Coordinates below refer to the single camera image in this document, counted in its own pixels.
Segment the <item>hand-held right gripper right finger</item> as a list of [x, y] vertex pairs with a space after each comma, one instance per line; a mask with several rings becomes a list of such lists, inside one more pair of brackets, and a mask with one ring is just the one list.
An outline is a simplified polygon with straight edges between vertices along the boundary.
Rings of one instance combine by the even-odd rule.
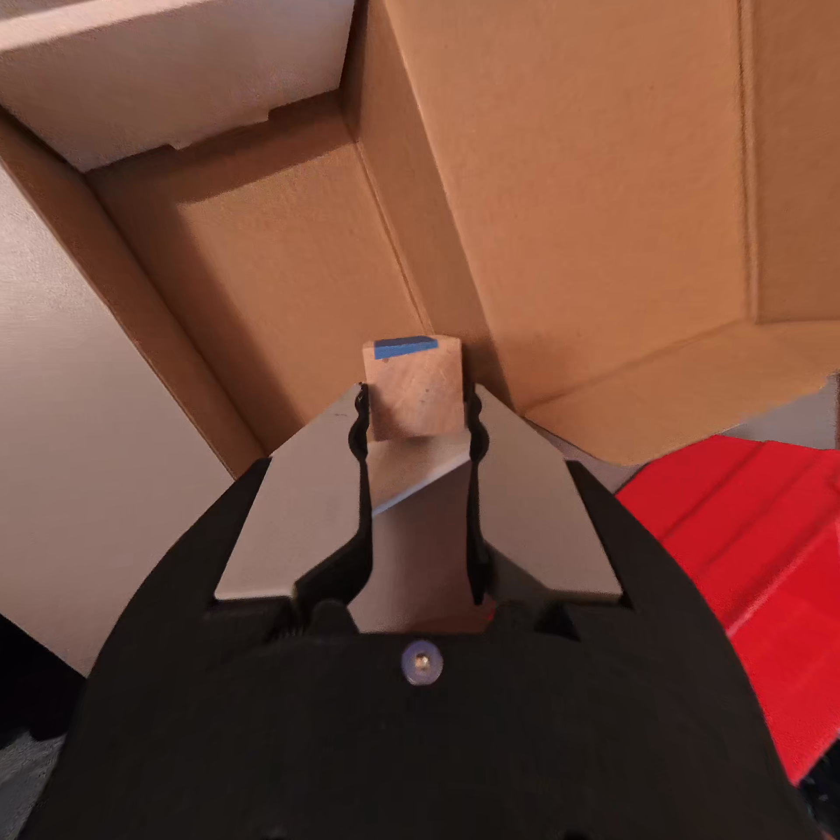
[[466, 570], [476, 604], [617, 603], [622, 586], [561, 452], [472, 385]]

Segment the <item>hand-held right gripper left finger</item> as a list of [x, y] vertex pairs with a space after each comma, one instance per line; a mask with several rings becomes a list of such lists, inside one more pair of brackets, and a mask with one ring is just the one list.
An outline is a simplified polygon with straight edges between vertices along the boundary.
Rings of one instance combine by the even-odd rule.
[[270, 457], [215, 591], [221, 601], [351, 602], [372, 572], [368, 389], [350, 389]]

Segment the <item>large wooden cube blue face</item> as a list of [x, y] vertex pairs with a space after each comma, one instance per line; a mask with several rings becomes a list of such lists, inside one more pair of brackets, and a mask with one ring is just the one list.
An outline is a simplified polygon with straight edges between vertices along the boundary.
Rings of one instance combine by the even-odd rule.
[[362, 358], [372, 440], [430, 438], [464, 429], [458, 338], [430, 334], [369, 341]]

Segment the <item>red plastic bin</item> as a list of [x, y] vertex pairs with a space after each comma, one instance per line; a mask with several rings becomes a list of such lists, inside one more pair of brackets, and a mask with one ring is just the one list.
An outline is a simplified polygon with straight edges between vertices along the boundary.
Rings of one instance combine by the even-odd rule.
[[800, 783], [839, 729], [839, 454], [717, 435], [617, 498], [694, 582]]

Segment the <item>white cardboard mailer box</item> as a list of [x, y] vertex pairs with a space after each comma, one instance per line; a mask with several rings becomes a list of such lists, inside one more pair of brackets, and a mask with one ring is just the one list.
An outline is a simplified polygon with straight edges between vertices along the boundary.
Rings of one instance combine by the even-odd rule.
[[838, 371], [838, 2], [2, 2], [2, 167], [234, 474], [389, 334], [622, 466]]

